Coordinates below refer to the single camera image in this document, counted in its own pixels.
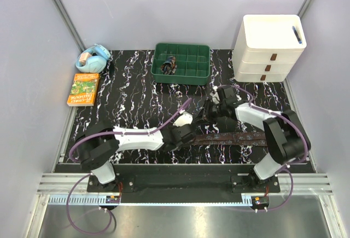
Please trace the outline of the brown tie with blue flowers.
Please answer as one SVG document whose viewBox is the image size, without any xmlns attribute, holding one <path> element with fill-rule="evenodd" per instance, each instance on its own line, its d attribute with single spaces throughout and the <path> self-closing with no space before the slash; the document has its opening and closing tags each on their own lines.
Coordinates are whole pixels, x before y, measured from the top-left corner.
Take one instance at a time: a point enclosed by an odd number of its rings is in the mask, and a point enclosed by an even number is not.
<svg viewBox="0 0 350 238">
<path fill-rule="evenodd" d="M 264 132 L 225 132 L 197 135 L 190 145 L 267 147 L 267 141 Z"/>
</svg>

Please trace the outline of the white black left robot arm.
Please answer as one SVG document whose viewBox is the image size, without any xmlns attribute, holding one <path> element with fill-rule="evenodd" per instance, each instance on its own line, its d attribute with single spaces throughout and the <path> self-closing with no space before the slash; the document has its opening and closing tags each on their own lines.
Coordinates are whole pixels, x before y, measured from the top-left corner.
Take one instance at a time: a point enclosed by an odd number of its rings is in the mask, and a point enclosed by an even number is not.
<svg viewBox="0 0 350 238">
<path fill-rule="evenodd" d="M 117 152 L 136 149 L 170 152 L 194 138 L 195 131 L 190 124 L 126 129 L 101 122 L 77 137 L 70 158 L 75 158 L 84 172 L 96 176 L 103 190 L 112 192 L 118 186 L 118 179 L 109 159 Z"/>
</svg>

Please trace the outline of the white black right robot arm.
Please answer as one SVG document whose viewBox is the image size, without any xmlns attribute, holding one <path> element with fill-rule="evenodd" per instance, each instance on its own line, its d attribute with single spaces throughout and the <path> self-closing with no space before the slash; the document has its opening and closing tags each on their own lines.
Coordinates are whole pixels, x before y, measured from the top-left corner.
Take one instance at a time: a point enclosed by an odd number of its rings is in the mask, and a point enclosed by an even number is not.
<svg viewBox="0 0 350 238">
<path fill-rule="evenodd" d="M 267 187 L 271 177 L 288 165 L 303 162 L 311 149 L 311 142 L 294 111 L 274 112 L 258 107 L 252 103 L 252 94 L 248 92 L 247 95 L 249 100 L 244 101 L 238 98 L 233 86 L 215 88 L 193 123 L 210 124 L 226 117 L 263 130 L 269 152 L 244 180 L 252 191 L 258 193 Z"/>
</svg>

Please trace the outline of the black marbled table mat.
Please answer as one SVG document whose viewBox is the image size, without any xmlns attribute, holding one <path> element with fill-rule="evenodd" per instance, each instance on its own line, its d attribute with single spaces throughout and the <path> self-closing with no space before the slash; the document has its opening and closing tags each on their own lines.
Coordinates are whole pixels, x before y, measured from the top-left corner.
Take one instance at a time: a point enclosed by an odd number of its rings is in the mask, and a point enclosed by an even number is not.
<svg viewBox="0 0 350 238">
<path fill-rule="evenodd" d="M 188 99 L 189 112 L 196 115 L 210 86 L 236 85 L 232 51 L 211 51 L 209 82 L 205 86 L 158 84 L 151 74 L 151 50 L 114 51 L 101 74 L 94 106 L 79 107 L 68 145 L 86 129 L 104 120 L 111 125 L 147 129 L 163 124 Z M 267 153 L 256 146 L 193 146 L 175 152 L 130 150 L 111 157 L 114 164 L 255 164 Z"/>
</svg>

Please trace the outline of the green compartment tray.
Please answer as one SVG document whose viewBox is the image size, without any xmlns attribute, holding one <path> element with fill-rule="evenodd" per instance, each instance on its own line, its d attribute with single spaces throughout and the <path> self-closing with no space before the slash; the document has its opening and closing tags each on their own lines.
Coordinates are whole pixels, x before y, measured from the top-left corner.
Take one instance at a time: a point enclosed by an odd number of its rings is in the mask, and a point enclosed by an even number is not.
<svg viewBox="0 0 350 238">
<path fill-rule="evenodd" d="M 165 75 L 161 65 L 169 56 L 176 57 L 174 75 Z M 211 72 L 211 50 L 207 45 L 158 43 L 154 51 L 151 74 L 154 81 L 164 84 L 206 85 Z"/>
</svg>

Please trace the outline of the rolled multicoloured tie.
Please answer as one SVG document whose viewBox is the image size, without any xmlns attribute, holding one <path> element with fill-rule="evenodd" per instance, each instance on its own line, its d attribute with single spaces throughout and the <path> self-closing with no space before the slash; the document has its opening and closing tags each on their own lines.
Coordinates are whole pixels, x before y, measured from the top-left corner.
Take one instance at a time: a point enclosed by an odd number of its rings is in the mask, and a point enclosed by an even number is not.
<svg viewBox="0 0 350 238">
<path fill-rule="evenodd" d="M 161 71 L 165 75 L 174 75 L 177 69 L 176 57 L 169 56 L 161 65 Z"/>
</svg>

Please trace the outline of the white drawer unit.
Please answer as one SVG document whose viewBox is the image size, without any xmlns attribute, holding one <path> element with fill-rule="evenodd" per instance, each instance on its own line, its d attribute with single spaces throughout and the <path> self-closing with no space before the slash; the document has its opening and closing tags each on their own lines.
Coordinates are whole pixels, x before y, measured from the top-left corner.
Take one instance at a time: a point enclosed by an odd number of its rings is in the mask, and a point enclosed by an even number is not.
<svg viewBox="0 0 350 238">
<path fill-rule="evenodd" d="M 232 53 L 234 77 L 245 83 L 283 82 L 306 47 L 298 15 L 245 15 Z"/>
</svg>

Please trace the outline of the orange picture book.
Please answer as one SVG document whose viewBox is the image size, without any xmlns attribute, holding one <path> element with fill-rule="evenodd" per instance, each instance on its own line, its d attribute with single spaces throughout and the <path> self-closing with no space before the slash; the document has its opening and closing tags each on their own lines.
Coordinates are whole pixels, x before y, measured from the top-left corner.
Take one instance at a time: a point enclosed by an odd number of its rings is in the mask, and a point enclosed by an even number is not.
<svg viewBox="0 0 350 238">
<path fill-rule="evenodd" d="M 97 95 L 99 79 L 99 73 L 75 74 L 67 105 L 70 107 L 93 106 Z"/>
</svg>

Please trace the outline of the light blue headphones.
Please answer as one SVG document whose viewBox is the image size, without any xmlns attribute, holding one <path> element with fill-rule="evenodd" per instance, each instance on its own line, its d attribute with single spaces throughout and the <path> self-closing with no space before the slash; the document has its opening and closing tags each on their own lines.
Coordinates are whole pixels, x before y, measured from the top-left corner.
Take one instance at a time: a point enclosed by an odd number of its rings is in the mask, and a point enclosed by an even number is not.
<svg viewBox="0 0 350 238">
<path fill-rule="evenodd" d="M 75 62 L 76 68 L 82 73 L 101 73 L 110 59 L 111 53 L 104 46 L 94 46 L 84 50 Z"/>
</svg>

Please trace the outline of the blue pen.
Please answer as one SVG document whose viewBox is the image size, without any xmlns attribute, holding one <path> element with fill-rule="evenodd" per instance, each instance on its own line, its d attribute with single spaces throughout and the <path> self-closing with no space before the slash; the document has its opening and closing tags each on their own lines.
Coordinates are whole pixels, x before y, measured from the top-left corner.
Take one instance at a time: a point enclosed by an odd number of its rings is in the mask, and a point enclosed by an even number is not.
<svg viewBox="0 0 350 238">
<path fill-rule="evenodd" d="M 296 37 L 298 43 L 299 43 L 299 44 L 302 44 L 302 39 L 301 39 L 301 37 L 299 36 L 299 33 L 298 33 L 296 27 L 295 27 L 295 26 L 292 26 L 292 29 L 293 29 L 293 32 L 294 32 L 294 34 L 295 34 L 295 37 Z"/>
</svg>

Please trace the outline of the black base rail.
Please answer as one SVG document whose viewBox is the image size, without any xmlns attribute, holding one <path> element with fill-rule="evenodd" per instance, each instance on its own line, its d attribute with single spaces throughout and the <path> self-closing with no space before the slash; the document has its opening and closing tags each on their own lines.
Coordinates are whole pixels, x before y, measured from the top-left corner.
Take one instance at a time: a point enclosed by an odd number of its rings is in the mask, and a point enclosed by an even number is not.
<svg viewBox="0 0 350 238">
<path fill-rule="evenodd" d="M 102 184 L 96 176 L 88 180 L 88 192 L 112 192 L 118 183 L 124 193 L 135 193 L 145 189 L 195 189 L 216 188 L 234 193 L 279 193 L 278 179 L 273 176 L 260 180 L 253 174 L 253 165 L 209 164 L 209 165 L 115 165 L 115 180 Z"/>
</svg>

